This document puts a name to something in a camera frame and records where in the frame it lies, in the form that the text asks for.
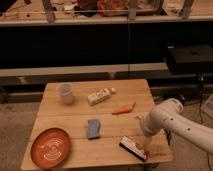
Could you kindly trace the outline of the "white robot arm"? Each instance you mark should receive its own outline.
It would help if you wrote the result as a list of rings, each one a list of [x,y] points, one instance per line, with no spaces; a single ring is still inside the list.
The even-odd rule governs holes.
[[[181,116],[182,111],[183,104],[180,100],[164,100],[140,118],[143,134],[152,137],[161,129],[167,129],[213,155],[213,129]]]

